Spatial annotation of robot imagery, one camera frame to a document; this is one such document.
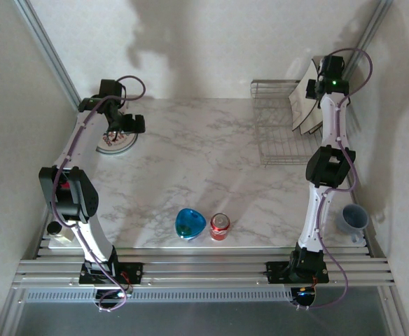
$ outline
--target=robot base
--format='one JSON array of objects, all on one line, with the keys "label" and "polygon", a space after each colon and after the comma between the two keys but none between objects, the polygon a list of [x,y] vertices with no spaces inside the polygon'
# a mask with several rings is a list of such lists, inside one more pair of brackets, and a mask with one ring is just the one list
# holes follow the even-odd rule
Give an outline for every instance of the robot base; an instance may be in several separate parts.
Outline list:
[{"label": "robot base", "polygon": [[265,275],[269,284],[327,284],[329,282],[323,252],[311,252],[296,244],[290,261],[270,261]]},{"label": "robot base", "polygon": [[[141,284],[143,265],[142,262],[120,262],[116,268],[114,279],[124,287],[128,285],[127,279],[122,275],[124,272],[132,285],[139,285]],[[111,284],[111,281],[103,274],[90,274],[85,264],[83,264],[78,283],[80,285],[97,285]]]}]

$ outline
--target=mug handle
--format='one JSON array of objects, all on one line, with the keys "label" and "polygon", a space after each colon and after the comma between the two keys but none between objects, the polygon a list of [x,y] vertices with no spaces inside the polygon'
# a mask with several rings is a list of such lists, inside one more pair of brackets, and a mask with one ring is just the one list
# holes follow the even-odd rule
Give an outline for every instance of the mug handle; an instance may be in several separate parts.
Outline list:
[{"label": "mug handle", "polygon": [[365,242],[365,239],[363,238],[362,231],[351,234],[351,240],[354,244],[363,244]]}]

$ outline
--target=blue bowl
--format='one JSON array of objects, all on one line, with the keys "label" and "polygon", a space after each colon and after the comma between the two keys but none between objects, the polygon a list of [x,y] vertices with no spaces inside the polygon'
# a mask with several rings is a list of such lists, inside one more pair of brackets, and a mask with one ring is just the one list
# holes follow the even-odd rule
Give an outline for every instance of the blue bowl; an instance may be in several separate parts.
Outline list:
[{"label": "blue bowl", "polygon": [[182,209],[175,220],[176,234],[183,239],[197,237],[206,227],[206,219],[201,213],[192,209]]}]

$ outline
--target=metal frame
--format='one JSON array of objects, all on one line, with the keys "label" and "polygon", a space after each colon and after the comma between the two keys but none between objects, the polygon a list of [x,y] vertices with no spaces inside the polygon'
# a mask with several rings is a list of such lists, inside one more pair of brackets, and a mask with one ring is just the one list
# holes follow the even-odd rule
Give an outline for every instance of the metal frame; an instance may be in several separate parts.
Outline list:
[{"label": "metal frame", "polygon": [[55,48],[50,42],[49,36],[38,19],[34,8],[30,4],[29,0],[15,0],[14,1],[18,10],[21,12],[23,19],[29,26],[29,30],[35,38],[36,44],[41,49],[43,56],[45,57],[49,67],[52,69],[55,77],[62,86],[64,93],[67,95],[69,101],[77,111],[77,106],[80,104],[80,96],[77,93],[74,84],[72,83],[69,74],[63,66],[63,63],[58,56]]},{"label": "metal frame", "polygon": [[[385,15],[387,14],[387,11],[389,10],[389,7],[391,6],[392,3],[393,0],[380,0],[356,48],[366,50],[371,40],[373,39],[374,34],[379,29],[380,24],[384,20]],[[361,53],[359,52],[352,53],[352,56],[346,63],[346,67],[343,72],[343,78],[345,80],[348,81],[349,79],[351,79],[352,74],[354,73],[355,68],[357,68],[357,65],[359,64],[361,58],[362,58]]]},{"label": "metal frame", "polygon": [[27,289],[11,288],[0,316],[0,335],[14,335],[24,307]]},{"label": "metal frame", "polygon": [[391,336],[409,335],[408,332],[404,332],[401,317],[399,316],[391,289],[383,286],[379,287],[378,291]]},{"label": "metal frame", "polygon": [[[85,288],[78,284],[84,261],[81,248],[47,247],[44,240],[36,260],[22,260],[14,288]],[[135,288],[268,287],[267,261],[288,261],[292,248],[122,248],[119,261],[144,263],[141,285]],[[394,286],[386,258],[371,258],[366,247],[332,248],[352,286]],[[331,281],[320,286],[344,286],[339,269],[326,259]],[[113,288],[96,285],[96,289]]]}]

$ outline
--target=white wall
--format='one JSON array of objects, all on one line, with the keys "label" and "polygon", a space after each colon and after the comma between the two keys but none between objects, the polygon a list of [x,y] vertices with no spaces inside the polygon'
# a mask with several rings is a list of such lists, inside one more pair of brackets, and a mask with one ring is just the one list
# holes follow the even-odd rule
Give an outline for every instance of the white wall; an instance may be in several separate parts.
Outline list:
[{"label": "white wall", "polygon": [[0,313],[17,264],[41,231],[38,180],[75,113],[13,1],[0,0]]},{"label": "white wall", "polygon": [[[357,194],[373,217],[409,319],[409,1],[395,0],[368,52],[373,77],[353,97],[349,123],[361,175]],[[366,75],[366,64],[361,68]]]},{"label": "white wall", "polygon": [[31,0],[80,96],[134,74],[155,98],[247,98],[254,78],[302,78],[313,55],[355,46],[378,2]]}]

